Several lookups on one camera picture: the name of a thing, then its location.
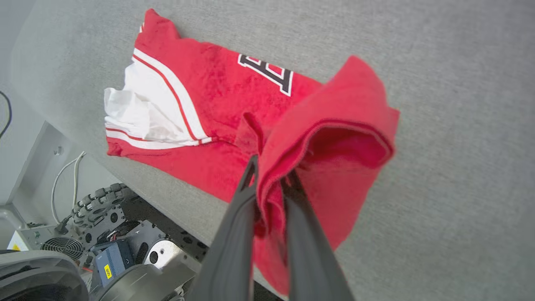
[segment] gray fabric surface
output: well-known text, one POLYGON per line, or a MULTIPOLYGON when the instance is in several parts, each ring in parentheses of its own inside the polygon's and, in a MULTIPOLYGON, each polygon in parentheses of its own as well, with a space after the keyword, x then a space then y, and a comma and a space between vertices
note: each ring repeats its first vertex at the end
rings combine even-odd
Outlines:
POLYGON ((336 252, 358 300, 535 299, 535 2, 38 2, 12 54, 17 91, 210 243, 222 201, 105 154, 102 91, 122 87, 149 7, 186 37, 320 81, 351 54, 382 78, 398 153, 336 252))

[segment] red stripe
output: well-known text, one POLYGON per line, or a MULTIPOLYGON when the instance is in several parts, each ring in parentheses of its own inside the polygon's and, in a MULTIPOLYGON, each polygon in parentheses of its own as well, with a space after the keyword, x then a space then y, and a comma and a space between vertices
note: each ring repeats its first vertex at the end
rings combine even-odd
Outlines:
POLYGON ((138 140, 138 141, 149 141, 149 140, 144 140, 144 139, 141 139, 141 138, 138 138, 138 137, 132 137, 129 134, 127 134, 125 131, 122 131, 122 130, 110 129, 109 127, 107 127, 106 130, 113 131, 113 132, 121 132, 121 133, 127 135, 130 139, 134 139, 134 140, 138 140))
POLYGON ((184 123, 186 124, 186 128, 188 129, 188 133, 190 135, 190 137, 193 139, 193 140, 199 140, 197 137, 195 137, 195 135, 193 135, 193 132, 191 130, 191 128, 189 127, 189 124, 188 124, 188 120, 186 119, 186 115, 184 114, 184 110, 182 108, 182 104, 180 103, 180 99, 178 99, 178 96, 176 94, 176 92, 174 91, 173 87, 171 87, 171 84, 169 83, 169 81, 165 78, 165 76, 158 70, 156 69, 154 66, 152 66, 151 64, 145 62, 144 60, 140 59, 137 55, 133 55, 133 57, 135 59, 137 59, 138 61, 140 61, 141 63, 145 64, 147 67, 151 68, 152 70, 156 71, 156 73, 160 74, 160 76, 164 79, 165 83, 167 84, 169 90, 171 90, 171 92, 173 93, 173 96, 174 98, 177 100, 177 103, 178 103, 178 107, 180 108, 180 114, 182 114, 182 119, 184 120, 184 123))
MULTIPOLYGON (((130 139, 134 139, 134 140, 137 140, 137 141, 145 141, 145 142, 153 142, 153 140, 145 140, 145 139, 141 139, 141 138, 138 138, 138 137, 133 137, 133 136, 130 136, 129 134, 127 134, 125 131, 123 130, 119 130, 119 129, 111 129, 109 127, 106 128, 106 130, 108 131, 113 131, 113 132, 120 132, 120 133, 123 133, 125 135, 127 135, 130 139)), ((199 145, 203 144, 203 142, 201 140, 197 140, 199 142, 199 145)))

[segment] folded cloth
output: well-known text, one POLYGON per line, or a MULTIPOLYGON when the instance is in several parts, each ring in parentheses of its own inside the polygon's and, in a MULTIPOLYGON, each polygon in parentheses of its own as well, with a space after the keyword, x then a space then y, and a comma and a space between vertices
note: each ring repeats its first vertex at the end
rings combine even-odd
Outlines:
POLYGON ((148 10, 122 91, 105 93, 109 155, 128 157, 231 201, 259 155, 254 260, 288 293, 279 181, 296 169, 335 249, 394 154, 399 112, 350 57, 326 84, 211 43, 182 39, 148 10))

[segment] screw hole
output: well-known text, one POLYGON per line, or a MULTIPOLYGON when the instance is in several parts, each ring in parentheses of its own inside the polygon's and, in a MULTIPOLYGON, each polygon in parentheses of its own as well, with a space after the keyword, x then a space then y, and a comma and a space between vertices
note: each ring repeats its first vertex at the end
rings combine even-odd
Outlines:
POLYGON ((149 260, 151 264, 155 264, 158 261, 158 253, 155 251, 150 252, 149 260))

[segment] fan grille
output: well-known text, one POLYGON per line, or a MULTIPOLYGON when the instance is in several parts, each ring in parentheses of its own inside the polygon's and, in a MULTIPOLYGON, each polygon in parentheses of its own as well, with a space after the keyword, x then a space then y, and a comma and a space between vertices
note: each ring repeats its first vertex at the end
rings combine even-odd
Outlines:
POLYGON ((72 260, 79 259, 83 254, 82 245, 77 240, 67 237, 51 238, 41 245, 41 250, 60 252, 72 260))

